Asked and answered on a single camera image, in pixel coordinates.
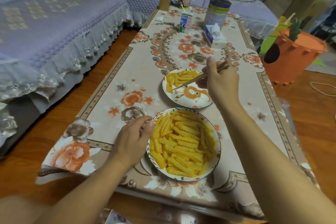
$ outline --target person's left arm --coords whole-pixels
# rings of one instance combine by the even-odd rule
[[[151,118],[144,116],[125,125],[104,166],[34,224],[94,224],[120,180],[143,157],[154,128]]]

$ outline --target human arm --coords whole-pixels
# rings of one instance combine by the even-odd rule
[[[207,60],[207,87],[229,131],[251,188],[271,224],[333,223],[336,206],[295,167],[239,103],[239,75]]]
[[[94,224],[120,180],[143,157],[154,128],[151,118],[144,116],[125,125],[106,163],[35,224]]]

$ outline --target person's right arm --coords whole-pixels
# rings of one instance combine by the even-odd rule
[[[246,113],[238,99],[239,75],[229,67],[217,73],[216,62],[207,60],[207,87],[229,131],[248,181],[271,224],[336,223],[336,206]]]

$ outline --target fingernail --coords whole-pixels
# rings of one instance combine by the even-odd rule
[[[148,123],[147,123],[147,126],[149,126],[149,127],[151,127],[151,128],[153,128],[154,127],[154,122],[152,122],[152,121],[149,121]]]

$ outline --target floral tablecloth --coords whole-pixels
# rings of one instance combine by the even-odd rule
[[[193,8],[189,34],[179,33],[173,26],[156,24],[158,16],[163,16],[165,22],[179,24],[181,10],[172,7],[168,12],[156,10],[152,14],[51,149],[37,183],[68,176],[69,172],[87,176],[97,170],[127,122],[176,107],[162,90],[164,75],[176,68],[201,70],[209,55],[236,67],[243,107],[279,149],[315,181],[242,19],[229,13],[222,28],[228,44],[223,49],[212,49],[201,28],[205,12],[206,9]],[[232,212],[264,219],[216,106],[199,112],[214,124],[221,139],[220,161],[212,174],[197,182],[176,182],[158,173],[144,156],[122,179],[119,191],[180,207],[187,205],[212,215]]]

